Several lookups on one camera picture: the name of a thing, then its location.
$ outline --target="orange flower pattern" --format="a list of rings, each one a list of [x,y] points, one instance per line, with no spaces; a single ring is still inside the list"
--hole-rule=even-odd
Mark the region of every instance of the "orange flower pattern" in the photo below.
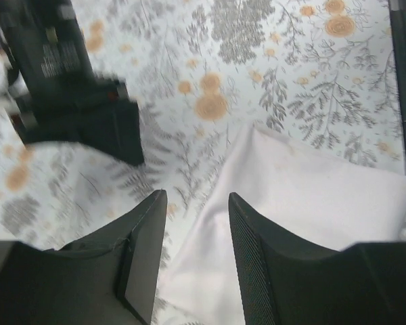
[[[308,80],[308,78],[305,78],[305,77],[299,77],[299,78],[297,78],[296,83],[298,83],[298,85],[301,85],[301,86],[308,85],[309,80]]]
[[[314,15],[316,13],[316,9],[311,5],[305,5],[305,6],[301,7],[299,12],[302,16],[311,17],[312,15]]]
[[[227,113],[227,100],[217,93],[207,94],[197,100],[196,114],[204,121],[217,121]]]
[[[255,83],[260,83],[263,80],[262,75],[258,71],[250,71],[250,77]]]
[[[277,32],[272,32],[269,38],[272,40],[272,42],[279,44],[281,41],[281,36]]]
[[[99,34],[104,31],[104,23],[102,20],[96,20],[90,25],[90,31],[93,34]]]
[[[275,57],[275,50],[274,49],[266,49],[265,50],[265,56],[268,58],[274,58]]]
[[[216,93],[221,85],[220,76],[215,72],[209,72],[200,79],[200,87],[205,93]]]
[[[21,163],[29,163],[35,154],[34,148],[24,147],[19,154],[19,159]]]
[[[86,40],[86,48],[89,53],[98,52],[104,46],[104,38],[101,35],[90,36]]]
[[[188,68],[191,68],[191,69],[197,68],[197,65],[198,65],[198,60],[197,59],[189,59],[187,61],[187,64],[186,64],[186,66]]]
[[[181,81],[179,86],[177,86],[179,93],[186,95],[191,92],[191,83],[189,81]]]
[[[346,37],[354,33],[355,21],[350,17],[337,16],[328,20],[326,32],[334,37]]]
[[[23,189],[29,180],[29,171],[26,165],[19,165],[11,170],[6,177],[6,188],[11,192]]]

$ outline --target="gray leaf pattern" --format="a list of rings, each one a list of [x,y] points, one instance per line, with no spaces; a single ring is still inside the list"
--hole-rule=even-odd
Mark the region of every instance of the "gray leaf pattern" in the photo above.
[[[403,135],[401,115],[398,109],[399,92],[397,89],[397,79],[394,62],[394,52],[391,51],[386,59],[383,71],[375,73],[374,78],[369,82],[370,91],[378,91],[383,95],[376,102],[375,112],[389,110],[394,114],[393,121],[390,122],[392,134],[396,139]]]
[[[48,187],[51,195],[59,198],[63,192],[63,186],[68,177],[68,166],[74,160],[74,150],[61,146],[58,153],[53,156],[50,162],[53,177],[48,181]]]
[[[295,98],[287,105],[290,115],[302,122],[299,129],[303,140],[313,138],[311,145],[316,149],[325,144],[332,149],[340,144],[340,136],[333,130],[333,125],[362,124],[371,129],[376,124],[370,111],[358,101],[358,93],[338,82],[338,74],[333,80],[320,83],[311,88],[311,92],[299,93]]]
[[[274,12],[270,0],[215,0],[211,11],[212,38],[221,41],[224,63],[245,64],[255,59],[253,48],[265,40],[261,20]]]
[[[18,236],[36,220],[39,207],[39,202],[28,194],[11,199],[3,205],[1,223],[13,235]]]
[[[371,150],[363,149],[363,134],[351,134],[345,144],[344,159],[361,166],[375,167],[378,159]]]
[[[301,19],[296,14],[290,13],[280,1],[277,1],[276,4],[277,11],[281,12],[277,25],[285,26],[281,33],[281,36],[286,38],[283,45],[288,49],[284,60],[287,64],[294,65],[299,61],[301,53],[299,38],[305,36],[304,30],[300,27]]]
[[[209,29],[206,26],[206,14],[202,5],[199,5],[197,9],[192,12],[192,19],[193,22],[187,27],[189,50],[193,54],[200,54],[202,56],[200,44],[209,40]]]
[[[81,202],[76,201],[70,186],[62,186],[57,197],[60,203],[55,212],[55,220],[61,226],[56,230],[54,242],[65,245],[73,236],[80,238],[86,234],[86,229],[91,225],[92,218]]]
[[[314,43],[307,43],[302,60],[303,62],[318,62],[319,69],[322,71],[332,68],[374,70],[378,65],[376,64],[377,57],[371,54],[369,47],[372,38],[373,36],[370,36],[364,41],[347,40],[347,44],[340,48],[335,48],[336,44],[331,39],[329,41],[322,40],[318,46]],[[351,56],[355,59],[354,64],[348,63]]]
[[[85,188],[87,189],[86,197],[91,202],[94,203],[96,200],[99,200],[102,195],[98,190],[99,184],[95,177],[90,175],[85,175],[80,173],[81,178],[86,183]]]
[[[192,159],[192,143],[187,141],[185,134],[178,133],[174,139],[179,146],[179,151],[176,153],[176,157],[181,162],[181,166],[176,172],[185,180],[185,185],[183,187],[175,186],[174,189],[176,193],[180,195],[185,211],[188,212],[191,200],[196,198],[197,192],[202,186],[202,180],[195,177],[195,174],[200,168],[201,160]]]
[[[355,20],[355,26],[358,30],[363,32],[364,28],[367,28],[371,15],[368,13],[368,10],[363,8],[361,1],[353,0],[352,6],[346,8],[346,13],[353,17]]]
[[[263,76],[262,88],[265,90],[259,104],[269,112],[266,124],[271,129],[281,132],[284,129],[283,121],[286,117],[286,108],[283,103],[287,100],[287,84],[277,77],[278,67],[268,69]]]
[[[30,230],[26,235],[25,235],[25,242],[36,242],[38,237],[38,234],[34,230]]]
[[[155,293],[155,301],[154,301],[154,310],[152,312],[152,324],[159,324],[158,315],[160,312],[164,311],[168,306],[168,303],[159,298],[158,296],[158,289],[156,289]]]
[[[198,205],[197,215],[202,212],[204,205],[208,202],[210,195],[213,193],[215,186],[218,181],[219,173],[221,172],[221,168],[224,165],[225,157],[219,156],[212,160],[210,163],[210,168],[208,174],[206,176],[206,180],[209,182],[209,190],[204,191],[199,195],[200,203]]]
[[[164,244],[162,245],[161,250],[161,260],[160,260],[160,269],[166,269],[168,262],[171,260],[171,256],[168,253],[168,247],[166,246],[168,243],[171,243],[170,234],[168,232],[164,233]]]
[[[179,51],[176,45],[168,39],[173,33],[171,27],[166,27],[162,36],[152,41],[152,50],[149,53],[151,63],[139,74],[138,80],[145,85],[144,94],[151,99],[170,98],[175,94],[175,86],[179,80]]]
[[[117,17],[120,10],[127,10],[126,16],[120,23],[120,29],[147,40],[159,35],[162,30],[158,24],[159,19],[175,9],[175,6],[159,0],[140,0],[130,6],[126,4],[127,1],[113,0],[108,8],[109,15]]]

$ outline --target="bedsheet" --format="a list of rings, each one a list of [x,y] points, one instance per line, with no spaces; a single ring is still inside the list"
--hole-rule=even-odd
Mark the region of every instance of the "bedsheet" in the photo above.
[[[0,239],[60,248],[164,188],[162,273],[226,149],[252,121],[351,163],[405,173],[385,0],[73,3],[94,69],[125,77],[139,102],[146,165],[80,145],[24,148],[0,111]],[[3,81],[0,58],[0,89]],[[200,324],[161,299],[153,323]]]

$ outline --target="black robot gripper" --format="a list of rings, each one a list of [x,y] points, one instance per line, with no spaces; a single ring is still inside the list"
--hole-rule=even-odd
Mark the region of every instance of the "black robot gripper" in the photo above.
[[[30,94],[15,98],[19,112],[9,116],[24,144],[78,142],[130,165],[144,163],[139,108],[124,81],[95,77],[62,96],[55,101]]]
[[[59,251],[0,241],[0,325],[149,325],[167,195]]]

